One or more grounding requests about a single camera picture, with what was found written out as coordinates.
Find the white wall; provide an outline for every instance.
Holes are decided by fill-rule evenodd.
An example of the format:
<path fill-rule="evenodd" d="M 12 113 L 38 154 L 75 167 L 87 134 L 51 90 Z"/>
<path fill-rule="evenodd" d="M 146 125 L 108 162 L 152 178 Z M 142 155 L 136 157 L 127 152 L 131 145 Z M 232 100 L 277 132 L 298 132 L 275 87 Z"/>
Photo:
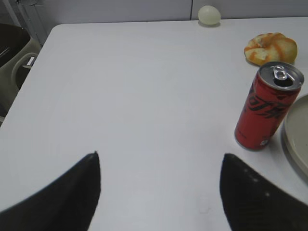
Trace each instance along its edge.
<path fill-rule="evenodd" d="M 45 0 L 55 24 L 189 20 L 191 0 Z"/>
<path fill-rule="evenodd" d="M 308 16 L 308 0 L 193 0 L 193 19 L 205 5 L 215 6 L 222 18 Z"/>

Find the plate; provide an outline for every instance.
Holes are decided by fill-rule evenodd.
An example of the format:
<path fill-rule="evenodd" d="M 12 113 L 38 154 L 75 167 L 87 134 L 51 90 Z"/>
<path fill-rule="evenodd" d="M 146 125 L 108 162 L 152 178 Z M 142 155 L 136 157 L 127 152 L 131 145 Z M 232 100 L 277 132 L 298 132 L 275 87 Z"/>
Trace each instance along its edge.
<path fill-rule="evenodd" d="M 290 108 L 282 127 L 284 153 L 296 172 L 308 180 L 308 95 Z"/>

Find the white table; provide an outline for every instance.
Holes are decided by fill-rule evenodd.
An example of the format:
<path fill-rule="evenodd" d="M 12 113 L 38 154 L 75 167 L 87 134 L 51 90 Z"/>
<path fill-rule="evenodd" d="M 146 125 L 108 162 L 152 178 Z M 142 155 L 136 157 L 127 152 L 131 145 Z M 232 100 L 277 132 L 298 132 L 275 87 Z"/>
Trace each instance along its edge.
<path fill-rule="evenodd" d="M 271 31 L 297 42 L 307 76 L 308 18 L 57 26 L 0 129 L 0 210 L 94 150 L 103 191 L 90 231 L 229 231 L 225 153 L 308 203 L 279 131 L 260 152 L 233 136 L 257 71 L 244 46 Z"/>

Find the soda can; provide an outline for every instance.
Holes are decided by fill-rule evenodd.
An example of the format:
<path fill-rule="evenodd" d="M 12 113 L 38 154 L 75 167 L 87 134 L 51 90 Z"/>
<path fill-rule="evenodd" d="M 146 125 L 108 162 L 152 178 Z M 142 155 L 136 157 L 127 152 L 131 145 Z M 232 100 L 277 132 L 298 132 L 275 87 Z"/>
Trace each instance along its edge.
<path fill-rule="evenodd" d="M 295 101 L 304 75 L 294 66 L 268 62 L 252 82 L 235 128 L 235 138 L 245 148 L 264 148 Z"/>

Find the white egg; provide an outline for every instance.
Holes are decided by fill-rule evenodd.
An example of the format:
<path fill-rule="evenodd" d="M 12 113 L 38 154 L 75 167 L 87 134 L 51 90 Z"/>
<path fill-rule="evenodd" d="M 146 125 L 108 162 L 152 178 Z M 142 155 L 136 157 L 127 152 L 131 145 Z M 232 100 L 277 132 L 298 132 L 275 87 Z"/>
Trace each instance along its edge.
<path fill-rule="evenodd" d="M 214 25 L 221 20 L 221 14 L 214 6 L 201 7 L 198 17 L 200 22 L 205 25 Z"/>

